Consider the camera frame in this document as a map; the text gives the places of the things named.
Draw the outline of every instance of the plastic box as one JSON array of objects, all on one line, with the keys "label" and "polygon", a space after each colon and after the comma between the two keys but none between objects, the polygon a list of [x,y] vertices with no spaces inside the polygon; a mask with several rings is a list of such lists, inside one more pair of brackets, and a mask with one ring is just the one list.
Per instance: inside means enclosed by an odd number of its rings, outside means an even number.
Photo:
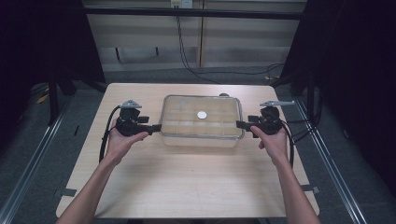
[{"label": "plastic box", "polygon": [[229,96],[168,95],[163,101],[160,134],[167,146],[235,147],[244,136],[238,99]]}]

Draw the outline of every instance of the black cable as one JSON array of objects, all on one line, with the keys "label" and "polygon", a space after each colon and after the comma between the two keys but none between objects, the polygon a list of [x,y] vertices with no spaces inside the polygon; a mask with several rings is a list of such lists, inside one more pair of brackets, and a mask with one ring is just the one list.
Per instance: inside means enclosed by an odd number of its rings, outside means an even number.
[{"label": "black cable", "polygon": [[303,123],[303,122],[307,122],[308,119],[297,119],[297,120],[291,120],[288,121],[288,123]]},{"label": "black cable", "polygon": [[261,74],[265,74],[265,73],[269,73],[270,71],[276,69],[277,67],[279,67],[280,65],[283,65],[285,63],[273,63],[268,65],[267,69],[265,71],[262,72],[257,72],[257,73],[242,73],[242,72],[196,72],[193,71],[189,65],[189,62],[187,60],[187,56],[186,56],[186,52],[184,50],[184,43],[183,43],[183,38],[182,38],[182,34],[181,34],[181,25],[180,25],[180,17],[177,17],[177,31],[178,31],[178,41],[179,41],[179,51],[180,51],[180,57],[181,57],[181,61],[183,62],[184,67],[190,71],[191,73],[193,73],[196,77],[210,81],[210,82],[214,82],[216,84],[220,84],[219,82],[206,78],[206,77],[201,77],[199,75],[206,75],[206,74],[239,74],[239,75],[247,75],[247,76],[256,76],[256,75],[261,75]]},{"label": "black cable", "polygon": [[312,133],[318,127],[318,124],[319,124],[320,118],[321,118],[322,107],[323,107],[323,96],[322,96],[322,94],[320,92],[319,93],[319,99],[318,99],[317,114],[314,116],[314,122],[312,123],[311,127],[306,131],[306,133],[303,134],[303,136],[301,136],[298,139],[294,140],[294,143],[299,142],[300,140],[305,138],[309,133]]},{"label": "black cable", "polygon": [[307,132],[307,130],[306,130],[306,128],[304,128],[302,131],[299,131],[298,133],[295,133],[292,137],[296,137],[296,136],[298,136],[298,135],[300,135],[302,133],[306,133],[306,132]]},{"label": "black cable", "polygon": [[108,129],[108,127],[110,127],[110,123],[111,120],[113,118],[114,113],[120,108],[119,105],[116,106],[116,108],[113,109],[113,111],[111,111],[110,117],[108,117],[108,121],[107,121],[107,126],[106,126],[106,130],[105,133],[103,135],[102,138],[102,145],[100,147],[100,153],[99,153],[99,162],[101,162],[101,160],[103,159],[103,157],[105,156],[105,148],[106,148],[106,143],[107,143],[107,138],[108,135],[110,134],[111,130],[114,128],[111,128],[110,130]]},{"label": "black cable", "polygon": [[181,35],[181,26],[180,26],[180,17],[176,17],[177,19],[177,31],[178,31],[178,42],[179,42],[179,50],[180,50],[180,57],[181,57],[181,61],[183,62],[184,67],[189,70],[191,73],[193,73],[196,77],[200,78],[200,79],[204,79],[206,81],[210,81],[216,84],[221,84],[215,80],[206,78],[206,77],[200,77],[196,72],[192,71],[192,69],[190,68],[189,62],[187,60],[187,56],[186,56],[186,52],[184,50],[184,43],[183,43],[183,38]]},{"label": "black cable", "polygon": [[282,120],[282,127],[285,129],[286,134],[288,135],[289,138],[289,144],[290,144],[290,156],[289,156],[289,162],[291,165],[291,168],[293,168],[294,164],[294,142],[293,138],[291,137],[291,130],[287,122]]},{"label": "black cable", "polygon": [[302,65],[297,66],[296,69],[290,71],[286,76],[281,76],[279,79],[271,83],[274,89],[278,86],[285,85],[287,83],[291,83],[295,78],[297,78],[302,72],[305,72],[306,68],[304,67],[305,60],[301,62]]},{"label": "black cable", "polygon": [[270,83],[271,80],[271,73],[268,72],[268,76],[267,76],[267,82],[265,83],[266,86],[268,86],[268,84]]}]

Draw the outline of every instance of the metal frame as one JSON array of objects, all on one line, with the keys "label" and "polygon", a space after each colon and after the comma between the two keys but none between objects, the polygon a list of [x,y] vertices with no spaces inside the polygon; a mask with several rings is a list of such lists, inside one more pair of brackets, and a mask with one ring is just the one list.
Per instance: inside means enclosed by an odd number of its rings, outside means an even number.
[{"label": "metal frame", "polygon": [[179,17],[216,17],[242,19],[272,19],[298,21],[307,18],[322,18],[321,15],[308,15],[303,12],[274,12],[220,10],[196,8],[165,8],[165,7],[28,7],[29,10],[63,11],[97,15],[141,15],[141,16],[179,16]]},{"label": "metal frame", "polygon": [[17,210],[23,200],[23,197],[26,194],[27,190],[29,189],[33,177],[35,176],[35,173],[37,172],[40,163],[43,161],[44,156],[47,153],[47,150],[50,146],[53,137],[58,132],[59,126],[61,125],[62,120],[64,119],[64,112],[69,107],[71,100],[72,97],[70,96],[64,106],[64,109],[61,111],[57,119],[52,123],[51,126],[47,128],[43,138],[41,139],[40,143],[38,144],[35,150],[35,154],[27,164],[17,185],[15,186],[14,190],[12,190],[7,200],[4,202],[3,207],[0,210],[1,224],[11,223],[15,214],[17,213]]},{"label": "metal frame", "polygon": [[[308,116],[306,115],[306,107],[304,103],[298,99],[297,108],[303,117],[303,119],[308,120]],[[323,141],[323,138],[320,136],[320,133],[316,127],[313,127],[309,121],[305,122],[306,128],[308,130],[312,130],[310,133],[312,140],[317,147],[318,153],[322,158],[327,171],[332,178],[332,182],[334,183],[335,187],[337,188],[338,193],[341,196],[341,199],[346,206],[346,210],[348,211],[350,217],[352,218],[354,223],[364,223],[366,224],[367,221],[364,218],[364,214],[359,207],[358,202],[356,201],[355,197],[353,196],[352,192],[350,191],[349,187],[347,186],[346,181],[344,180],[343,176],[341,175],[340,170],[338,169],[335,161],[332,159],[332,154],[330,153],[329,149],[327,149],[326,144]]]}]

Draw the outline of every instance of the table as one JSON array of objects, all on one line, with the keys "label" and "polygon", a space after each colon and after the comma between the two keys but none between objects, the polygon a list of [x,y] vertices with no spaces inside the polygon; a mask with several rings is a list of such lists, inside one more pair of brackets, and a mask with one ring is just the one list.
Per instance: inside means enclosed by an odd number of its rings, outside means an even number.
[{"label": "table", "polygon": [[[273,88],[241,85],[111,84],[98,108],[87,139],[67,184],[78,192],[98,164],[99,149],[112,109],[133,99],[143,107],[148,124],[160,120],[163,98],[169,94],[221,93],[240,100],[244,120],[260,115],[259,104],[277,100]],[[116,167],[104,190],[96,217],[117,218],[244,218],[284,217],[285,208],[277,172],[259,140],[251,133],[234,148],[167,147],[154,133],[132,146]],[[308,179],[298,152],[294,172],[301,185]],[[312,191],[306,193],[316,213]],[[73,197],[63,196],[59,216]]]}]

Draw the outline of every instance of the human hand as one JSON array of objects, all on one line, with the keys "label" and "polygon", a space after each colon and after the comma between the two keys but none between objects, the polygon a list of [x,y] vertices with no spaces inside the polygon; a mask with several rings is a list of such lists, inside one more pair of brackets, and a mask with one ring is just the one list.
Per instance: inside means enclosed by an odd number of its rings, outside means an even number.
[{"label": "human hand", "polygon": [[149,133],[142,132],[133,136],[126,137],[122,135],[115,127],[117,120],[113,119],[112,129],[108,137],[108,145],[105,159],[108,158],[114,165],[118,165],[122,158],[128,153],[131,146],[137,141],[143,141],[149,136]]},{"label": "human hand", "polygon": [[250,130],[260,137],[259,148],[265,148],[275,166],[288,161],[287,136],[285,129],[280,129],[273,135],[265,134],[260,128],[251,126]]}]

